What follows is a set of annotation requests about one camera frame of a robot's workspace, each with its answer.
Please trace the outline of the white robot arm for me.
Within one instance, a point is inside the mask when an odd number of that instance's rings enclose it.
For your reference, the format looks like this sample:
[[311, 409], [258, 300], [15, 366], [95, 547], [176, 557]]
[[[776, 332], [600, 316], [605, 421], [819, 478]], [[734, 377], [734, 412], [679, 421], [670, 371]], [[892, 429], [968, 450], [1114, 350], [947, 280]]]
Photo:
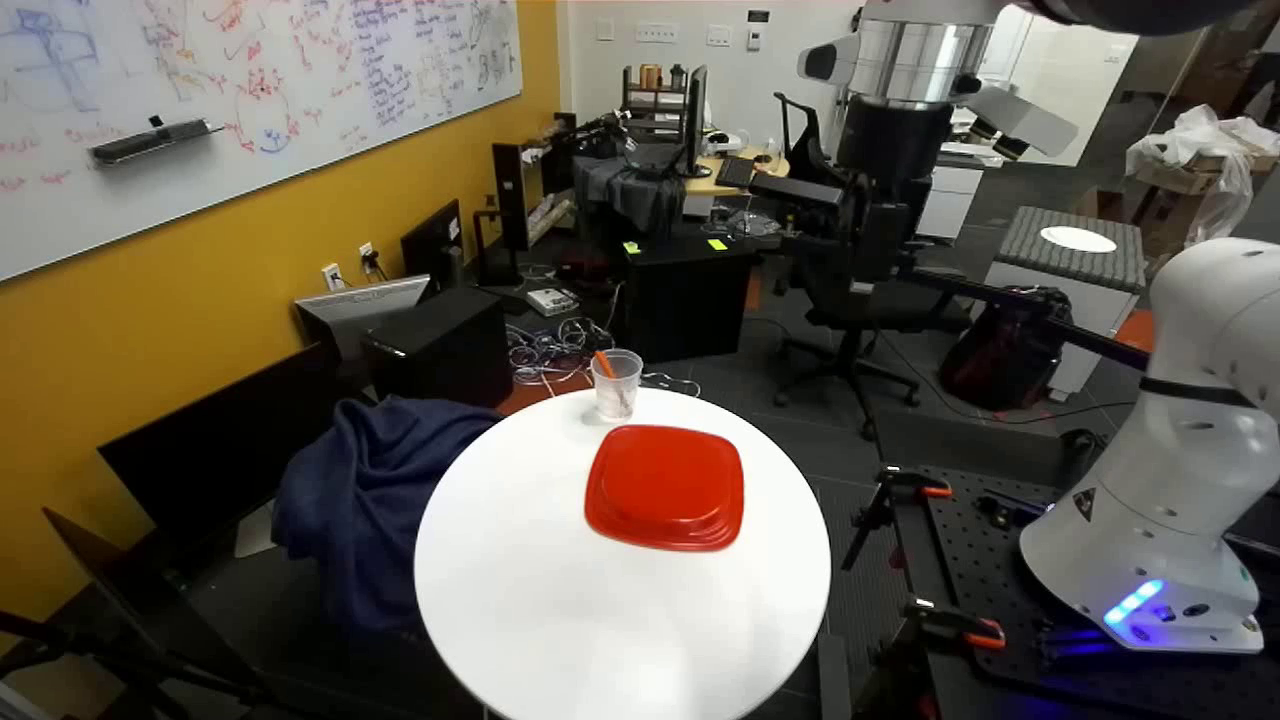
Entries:
[[1280, 478], [1280, 246], [1200, 238], [1149, 286], [1140, 397], [1017, 547], [1129, 651], [1259, 655], [1259, 585], [1222, 531]]

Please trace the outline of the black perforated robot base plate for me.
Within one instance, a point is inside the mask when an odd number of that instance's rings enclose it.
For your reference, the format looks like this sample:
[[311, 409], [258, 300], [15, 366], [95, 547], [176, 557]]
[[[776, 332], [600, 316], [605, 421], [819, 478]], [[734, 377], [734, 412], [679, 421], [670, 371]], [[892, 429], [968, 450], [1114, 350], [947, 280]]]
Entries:
[[956, 469], [913, 469], [892, 491], [909, 593], [1001, 630], [929, 628], [937, 720], [1280, 720], [1280, 659], [1140, 655], [1051, 598], [1017, 557], [1017, 528], [1055, 499]]

